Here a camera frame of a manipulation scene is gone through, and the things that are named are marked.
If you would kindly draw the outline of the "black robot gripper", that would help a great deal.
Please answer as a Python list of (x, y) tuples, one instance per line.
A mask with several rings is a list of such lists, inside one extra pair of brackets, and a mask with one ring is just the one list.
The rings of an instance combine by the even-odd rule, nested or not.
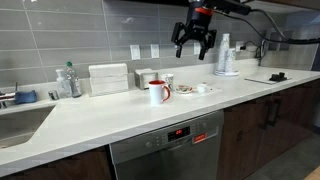
[(209, 29), (213, 11), (202, 6), (190, 6), (186, 23), (174, 25), (171, 41), (176, 45), (176, 57), (182, 54), (182, 45), (188, 40), (197, 40), (201, 44), (199, 60), (204, 60), (208, 49), (214, 47), (216, 31)]

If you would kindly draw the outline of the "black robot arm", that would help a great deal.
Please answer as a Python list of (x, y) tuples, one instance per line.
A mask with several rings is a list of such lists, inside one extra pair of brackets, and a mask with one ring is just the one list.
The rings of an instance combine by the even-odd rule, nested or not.
[(234, 0), (189, 0), (186, 22), (176, 22), (171, 36), (177, 58), (181, 57), (183, 45), (188, 40), (199, 42), (199, 60), (203, 60), (208, 50), (215, 46), (217, 31), (210, 30), (209, 24), (216, 10), (241, 15), (248, 15), (252, 11), (250, 6)]

